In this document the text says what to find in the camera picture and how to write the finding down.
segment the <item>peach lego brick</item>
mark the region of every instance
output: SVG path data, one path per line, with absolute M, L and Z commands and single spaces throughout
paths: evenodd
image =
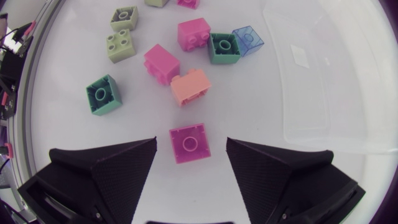
M 183 77 L 175 76 L 171 82 L 174 98 L 180 106 L 204 96 L 210 87 L 211 83 L 202 69 L 191 69 Z

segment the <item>wire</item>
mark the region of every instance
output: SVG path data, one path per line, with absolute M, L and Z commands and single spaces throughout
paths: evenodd
M 0 167 L 0 174 L 1 174 L 2 169 L 3 169 L 4 166 L 7 164 L 8 161 L 10 161 L 10 159 L 6 159 L 6 161 L 1 165 L 1 167 Z
M 4 35 L 4 37 L 1 37 L 0 43 L 2 42 L 2 40 L 3 40 L 4 38 L 6 38 L 8 35 L 10 35 L 11 33 L 15 32 L 15 31 L 17 31 L 17 30 L 19 30 L 19 28 L 13 29 L 13 30 L 10 31 L 8 34 Z

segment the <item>clear plastic bin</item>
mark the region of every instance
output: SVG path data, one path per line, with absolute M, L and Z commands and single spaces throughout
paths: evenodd
M 286 141 L 395 152 L 397 45 L 378 1 L 264 0 L 261 6 L 279 61 Z

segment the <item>green lego brick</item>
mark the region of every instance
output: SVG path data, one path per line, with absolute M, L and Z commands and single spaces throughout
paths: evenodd
M 86 92 L 92 114 L 101 116 L 122 105 L 118 86 L 110 75 L 89 85 Z
M 111 20 L 113 31 L 119 32 L 123 29 L 133 30 L 136 28 L 138 21 L 137 6 L 124 7 L 117 9 Z
M 236 63 L 241 58 L 234 34 L 210 34 L 208 50 L 212 64 Z
M 148 6 L 163 7 L 169 0 L 145 0 Z
M 113 63 L 118 63 L 136 54 L 129 29 L 121 30 L 118 33 L 106 38 L 108 57 Z

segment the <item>lego brick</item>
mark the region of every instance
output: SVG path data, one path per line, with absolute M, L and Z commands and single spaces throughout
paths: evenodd
M 105 75 L 86 88 L 92 114 L 101 116 L 120 107 L 118 86 L 110 75 Z
M 191 69 L 184 77 L 177 75 L 170 85 L 179 106 L 204 96 L 211 87 L 211 83 L 202 69 Z
M 264 45 L 251 26 L 236 29 L 232 33 L 236 36 L 242 57 L 258 51 Z
M 204 124 L 172 129 L 170 138 L 177 164 L 211 156 Z
M 113 31 L 119 32 L 123 29 L 133 30 L 136 28 L 138 21 L 137 6 L 124 7 L 117 9 L 111 20 Z
M 210 26 L 204 18 L 182 22 L 178 25 L 178 43 L 183 51 L 191 52 L 204 47 L 210 36 Z
M 241 58 L 234 34 L 210 34 L 208 50 L 212 64 L 236 63 Z
M 6 146 L 8 149 L 8 155 L 6 155 L 6 158 L 7 159 L 14 158 L 14 151 L 12 150 L 12 145 L 9 143 L 4 143 L 4 146 Z
M 169 0 L 145 0 L 145 4 L 148 6 L 163 7 L 168 3 Z
M 136 54 L 128 29 L 124 29 L 106 38 L 108 57 L 118 63 Z
M 149 74 L 161 85 L 169 85 L 173 77 L 180 74 L 180 61 L 159 44 L 145 55 L 144 65 Z
M 196 9 L 200 4 L 200 0 L 177 0 L 177 4 L 190 9 Z

